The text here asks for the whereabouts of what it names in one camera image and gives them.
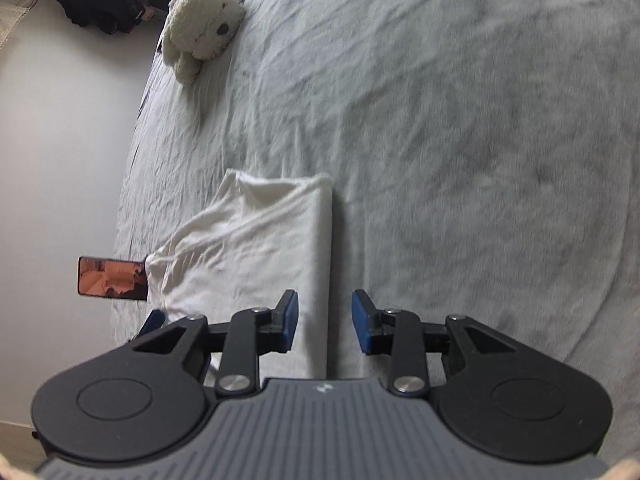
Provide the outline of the white pants garment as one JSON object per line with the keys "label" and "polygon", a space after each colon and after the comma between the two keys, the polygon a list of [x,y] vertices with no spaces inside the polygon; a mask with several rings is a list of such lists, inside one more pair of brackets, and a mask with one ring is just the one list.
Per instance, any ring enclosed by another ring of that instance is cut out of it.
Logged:
{"label": "white pants garment", "polygon": [[260,361],[265,377],[321,378],[328,360],[332,181],[229,170],[211,203],[145,259],[148,300],[168,321],[272,308],[298,293],[292,349]]}

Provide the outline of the smartphone on stand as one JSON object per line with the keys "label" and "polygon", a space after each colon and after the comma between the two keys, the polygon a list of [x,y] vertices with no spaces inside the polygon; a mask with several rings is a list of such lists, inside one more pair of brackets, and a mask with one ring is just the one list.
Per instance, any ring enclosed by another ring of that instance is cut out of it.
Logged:
{"label": "smartphone on stand", "polygon": [[92,298],[145,301],[149,284],[143,261],[81,256],[77,292]]}

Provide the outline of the grey bed sheet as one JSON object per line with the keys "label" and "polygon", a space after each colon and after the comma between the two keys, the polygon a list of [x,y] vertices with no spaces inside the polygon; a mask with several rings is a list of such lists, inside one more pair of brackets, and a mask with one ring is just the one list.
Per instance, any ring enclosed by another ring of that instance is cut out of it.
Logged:
{"label": "grey bed sheet", "polygon": [[156,58],[115,252],[137,259],[224,173],[333,181],[314,376],[378,373],[350,296],[464,313],[596,378],[602,452],[639,453],[639,0],[245,0],[180,86]]}

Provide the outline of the white plush dog toy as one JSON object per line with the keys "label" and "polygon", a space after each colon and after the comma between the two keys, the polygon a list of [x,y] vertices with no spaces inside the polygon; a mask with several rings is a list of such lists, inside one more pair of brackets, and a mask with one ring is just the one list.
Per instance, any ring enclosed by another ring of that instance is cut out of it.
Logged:
{"label": "white plush dog toy", "polygon": [[179,84],[194,84],[203,64],[226,50],[245,18],[244,1],[170,0],[160,53]]}

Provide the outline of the white paper wall poster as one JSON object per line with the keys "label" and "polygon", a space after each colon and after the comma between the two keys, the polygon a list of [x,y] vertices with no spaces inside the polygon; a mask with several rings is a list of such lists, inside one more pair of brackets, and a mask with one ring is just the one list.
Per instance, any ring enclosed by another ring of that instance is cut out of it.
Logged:
{"label": "white paper wall poster", "polygon": [[0,47],[4,47],[17,25],[38,4],[39,0],[0,0]]}

